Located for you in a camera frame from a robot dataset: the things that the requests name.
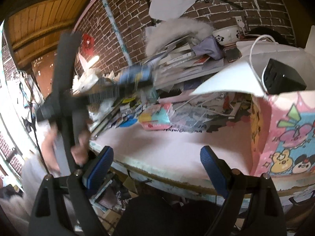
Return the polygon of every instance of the star print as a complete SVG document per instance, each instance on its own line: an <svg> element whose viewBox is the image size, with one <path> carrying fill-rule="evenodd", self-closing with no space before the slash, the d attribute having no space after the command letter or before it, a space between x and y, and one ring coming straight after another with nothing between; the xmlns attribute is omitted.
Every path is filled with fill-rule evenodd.
<svg viewBox="0 0 315 236"><path fill-rule="evenodd" d="M263 167L268 167L270 165L270 162L266 162L264 165L263 165Z"/></svg>

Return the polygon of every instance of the cartoon box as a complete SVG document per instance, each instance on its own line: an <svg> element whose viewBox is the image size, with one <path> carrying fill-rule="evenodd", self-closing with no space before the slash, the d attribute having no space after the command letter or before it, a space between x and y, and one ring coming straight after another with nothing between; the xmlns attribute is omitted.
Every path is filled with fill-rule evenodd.
<svg viewBox="0 0 315 236"><path fill-rule="evenodd" d="M305 49L259 41L253 67L261 77L270 58L297 70L305 91L266 94L249 66L253 42L237 42L242 57L201 84L192 94L235 91L252 94L250 175L273 177L315 172L315 26Z"/></svg>

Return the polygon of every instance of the blue gripper pad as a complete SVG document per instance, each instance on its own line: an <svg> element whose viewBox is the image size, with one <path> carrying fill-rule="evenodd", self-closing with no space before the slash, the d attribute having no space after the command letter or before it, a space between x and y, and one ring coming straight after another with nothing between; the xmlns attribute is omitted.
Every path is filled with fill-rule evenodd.
<svg viewBox="0 0 315 236"><path fill-rule="evenodd" d="M114 160L114 151L105 146L100 154L92 160L88 169L82 176L82 183L88 190L100 188L106 174Z"/></svg>
<svg viewBox="0 0 315 236"><path fill-rule="evenodd" d="M200 161L217 193L226 199L229 194L228 183L231 178L229 166L224 160L219 159L209 146L201 148Z"/></svg>

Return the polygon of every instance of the white bowl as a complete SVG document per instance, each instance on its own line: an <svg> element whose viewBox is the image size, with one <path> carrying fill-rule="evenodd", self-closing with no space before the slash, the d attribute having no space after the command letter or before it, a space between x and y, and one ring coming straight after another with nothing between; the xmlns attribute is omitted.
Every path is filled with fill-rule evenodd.
<svg viewBox="0 0 315 236"><path fill-rule="evenodd" d="M230 26L213 31L213 36L217 42L223 46L229 46L239 41L239 26Z"/></svg>

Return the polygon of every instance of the white fluffy fur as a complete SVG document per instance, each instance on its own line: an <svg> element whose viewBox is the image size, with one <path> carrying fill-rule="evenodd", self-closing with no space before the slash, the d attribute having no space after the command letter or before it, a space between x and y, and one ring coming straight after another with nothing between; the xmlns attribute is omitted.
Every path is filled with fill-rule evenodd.
<svg viewBox="0 0 315 236"><path fill-rule="evenodd" d="M169 42L187 34L199 43L211 35L214 30L211 25L192 18L176 18L165 21L160 23L147 37L145 54L151 56Z"/></svg>

